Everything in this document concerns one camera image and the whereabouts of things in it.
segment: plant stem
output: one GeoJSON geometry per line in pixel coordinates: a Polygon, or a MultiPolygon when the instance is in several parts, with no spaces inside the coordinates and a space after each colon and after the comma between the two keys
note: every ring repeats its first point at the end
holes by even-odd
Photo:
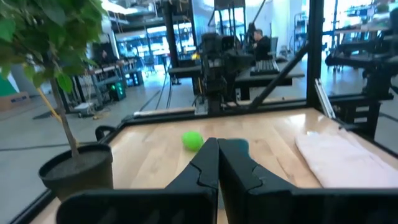
{"type": "Polygon", "coordinates": [[[70,131],[68,120],[67,120],[67,117],[65,116],[65,108],[63,107],[63,104],[61,101],[58,83],[57,83],[56,79],[52,78],[50,80],[50,84],[51,84],[51,89],[52,89],[52,92],[53,92],[53,95],[55,98],[55,102],[57,102],[57,108],[58,108],[57,112],[59,113],[59,115],[61,117],[63,130],[65,131],[65,134],[67,135],[70,149],[72,150],[72,157],[76,157],[79,155],[79,151],[77,150],[75,138],[73,137],[73,134],[70,131]]]}

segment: floor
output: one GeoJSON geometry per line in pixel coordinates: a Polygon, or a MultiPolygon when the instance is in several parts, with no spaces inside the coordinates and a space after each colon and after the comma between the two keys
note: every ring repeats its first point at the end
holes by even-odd
{"type": "MultiPolygon", "coordinates": [[[[345,68],[342,72],[333,72],[322,67],[322,82],[330,95],[359,93],[362,89],[361,71],[345,68]]],[[[115,126],[133,112],[138,111],[155,94],[162,90],[164,73],[149,75],[144,86],[127,89],[127,98],[109,106],[109,112],[103,118],[79,119],[68,115],[72,132],[80,142],[95,141],[94,130],[99,125],[115,126]]],[[[293,86],[277,87],[270,97],[304,98],[306,81],[294,80],[293,86]]],[[[251,91],[256,96],[262,88],[251,91]]],[[[169,95],[168,84],[158,103],[158,94],[144,111],[164,109],[169,95]]],[[[182,85],[173,86],[170,107],[191,106],[194,101],[190,80],[182,80],[182,85]]],[[[0,223],[12,220],[22,209],[41,194],[45,187],[37,176],[40,166],[53,156],[68,150],[67,139],[62,127],[53,118],[36,119],[34,116],[48,111],[40,98],[33,98],[32,103],[14,110],[0,113],[0,223]]],[[[398,125],[391,117],[398,118],[398,99],[384,102],[381,112],[386,114],[379,119],[376,141],[398,152],[395,140],[398,125]]]]}

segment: white cloth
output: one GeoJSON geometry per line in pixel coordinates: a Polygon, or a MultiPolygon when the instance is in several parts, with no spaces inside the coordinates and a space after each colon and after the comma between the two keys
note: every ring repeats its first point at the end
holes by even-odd
{"type": "Polygon", "coordinates": [[[398,171],[358,142],[330,134],[300,135],[295,142],[324,188],[398,187],[398,171]]]}

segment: black metal frame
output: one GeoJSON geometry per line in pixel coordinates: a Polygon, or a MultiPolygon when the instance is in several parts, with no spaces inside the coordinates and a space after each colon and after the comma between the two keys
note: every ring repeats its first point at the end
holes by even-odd
{"type": "MultiPolygon", "coordinates": [[[[308,33],[308,42],[311,43],[311,47],[308,49],[308,73],[307,73],[307,99],[305,100],[290,100],[274,103],[262,104],[262,98],[269,94],[269,90],[273,90],[277,82],[279,82],[284,75],[282,72],[272,83],[266,88],[265,92],[260,98],[256,98],[253,104],[250,106],[251,110],[227,110],[221,113],[213,113],[207,115],[194,115],[193,113],[178,113],[178,114],[166,114],[161,116],[151,116],[144,118],[127,118],[117,127],[100,126],[96,130],[96,136],[99,138],[98,141],[101,143],[110,143],[124,128],[136,125],[144,124],[154,124],[154,123],[165,123],[174,121],[185,121],[193,119],[207,119],[207,118],[217,118],[224,116],[237,116],[248,113],[264,113],[269,111],[281,111],[281,110],[296,110],[300,108],[316,108],[320,110],[320,104],[315,91],[315,79],[320,77],[321,72],[321,54],[322,54],[322,21],[323,21],[323,1],[311,0],[310,1],[310,32],[308,33]]],[[[363,95],[347,95],[347,96],[332,96],[330,101],[333,105],[351,105],[353,107],[361,105],[376,105],[379,106],[375,99],[366,98],[363,95]]],[[[366,116],[368,119],[372,120],[370,123],[374,125],[377,124],[378,110],[377,108],[369,108],[368,113],[360,113],[361,116],[366,116]]],[[[353,110],[348,110],[348,114],[345,118],[352,119],[356,115],[353,110]]],[[[344,121],[337,119],[337,122],[341,124],[343,128],[350,129],[344,121]]],[[[379,147],[383,151],[386,151],[390,155],[398,158],[398,154],[392,150],[376,143],[372,137],[369,137],[369,133],[362,133],[357,131],[357,126],[354,127],[353,131],[358,133],[362,138],[379,147]]],[[[53,199],[55,195],[47,189],[42,195],[40,195],[37,200],[32,202],[22,213],[20,213],[11,223],[29,223],[32,221],[36,215],[38,215],[53,199]]]]}

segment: tennis ball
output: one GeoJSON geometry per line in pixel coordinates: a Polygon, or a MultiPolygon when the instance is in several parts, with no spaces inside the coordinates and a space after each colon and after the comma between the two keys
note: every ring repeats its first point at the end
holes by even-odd
{"type": "Polygon", "coordinates": [[[189,131],[181,137],[182,145],[188,151],[197,152],[204,144],[203,137],[196,131],[189,131]]]}

